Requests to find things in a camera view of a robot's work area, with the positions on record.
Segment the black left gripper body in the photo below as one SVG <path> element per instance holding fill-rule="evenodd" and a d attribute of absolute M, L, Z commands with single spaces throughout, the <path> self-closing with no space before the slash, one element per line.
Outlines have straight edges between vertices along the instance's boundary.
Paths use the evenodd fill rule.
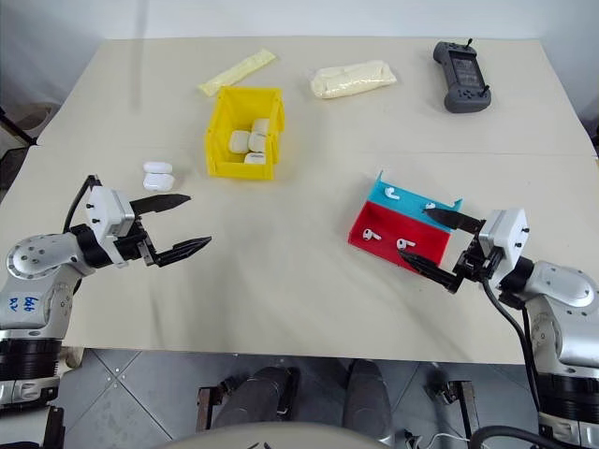
<path fill-rule="evenodd" d="M 141 259 L 148 267 L 156 264 L 155 248 L 140 216 L 135 217 L 125 234 L 115 235 L 113 243 L 125 262 Z"/>

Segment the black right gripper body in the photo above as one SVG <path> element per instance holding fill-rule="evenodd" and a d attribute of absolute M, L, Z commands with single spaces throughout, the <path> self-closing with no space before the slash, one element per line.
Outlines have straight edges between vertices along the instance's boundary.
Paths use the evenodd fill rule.
<path fill-rule="evenodd" d="M 501 249 L 493 246 L 485 250 L 479 236 L 475 235 L 468 247 L 461 252 L 453 267 L 453 273 L 472 282 L 489 281 L 501 262 Z"/>

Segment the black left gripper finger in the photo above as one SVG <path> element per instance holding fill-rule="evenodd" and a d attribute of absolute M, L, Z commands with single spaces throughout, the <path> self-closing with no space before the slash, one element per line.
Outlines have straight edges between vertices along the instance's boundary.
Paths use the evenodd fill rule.
<path fill-rule="evenodd" d="M 130 206 L 135 215 L 140 216 L 150 212 L 171 210 L 189 200 L 191 200 L 190 196 L 182 194 L 155 195 L 131 201 Z"/>
<path fill-rule="evenodd" d="M 191 257 L 195 253 L 202 250 L 212 241 L 212 237 L 202 237 L 197 239 L 189 239 L 184 242 L 177 243 L 168 251 L 157 253 L 155 255 L 155 264 L 162 268 L 176 262 L 182 261 Z"/>

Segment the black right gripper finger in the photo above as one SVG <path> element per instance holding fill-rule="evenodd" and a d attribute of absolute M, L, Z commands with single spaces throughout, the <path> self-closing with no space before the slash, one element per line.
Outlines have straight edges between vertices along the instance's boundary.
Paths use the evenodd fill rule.
<path fill-rule="evenodd" d="M 479 232 L 485 224 L 484 220 L 478 220 L 455 210 L 424 209 L 424 212 L 436 223 L 453 230 Z"/>
<path fill-rule="evenodd" d="M 405 250 L 399 250 L 399 255 L 415 272 L 442 285 L 449 293 L 459 289 L 461 277 L 437 267 L 430 259 Z"/>

